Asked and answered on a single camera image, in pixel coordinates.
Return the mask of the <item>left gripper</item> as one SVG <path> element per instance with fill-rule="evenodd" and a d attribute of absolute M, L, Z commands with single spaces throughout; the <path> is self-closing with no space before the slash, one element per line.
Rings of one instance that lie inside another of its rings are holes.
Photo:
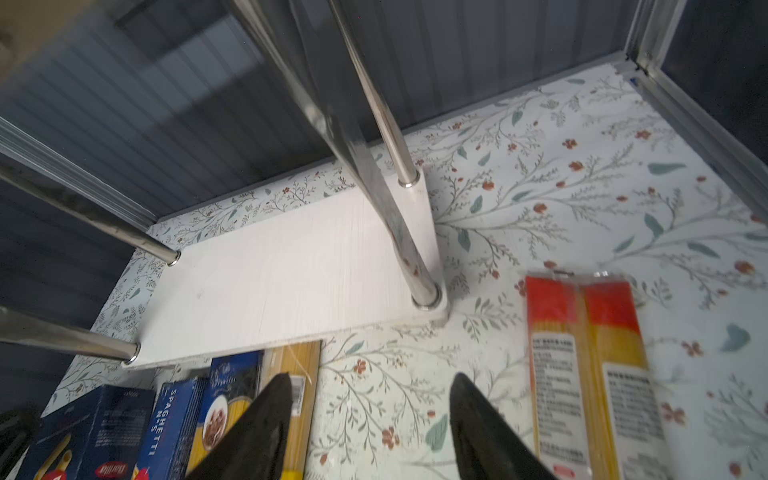
<path fill-rule="evenodd" d="M 1 473 L 9 474 L 39 430 L 39 409 L 24 404 L 1 414 Z"/>

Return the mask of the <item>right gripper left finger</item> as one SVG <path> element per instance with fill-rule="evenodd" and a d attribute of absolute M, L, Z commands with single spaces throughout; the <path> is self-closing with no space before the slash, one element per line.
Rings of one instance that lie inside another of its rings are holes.
<path fill-rule="evenodd" d="M 276 375 L 189 479 L 278 479 L 290 427 L 292 386 Z"/>

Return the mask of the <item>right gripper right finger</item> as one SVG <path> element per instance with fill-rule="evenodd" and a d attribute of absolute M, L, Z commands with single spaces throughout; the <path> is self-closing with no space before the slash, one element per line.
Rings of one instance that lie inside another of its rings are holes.
<path fill-rule="evenodd" d="M 461 479 L 555 478 L 463 373 L 453 379 L 449 407 Z"/>

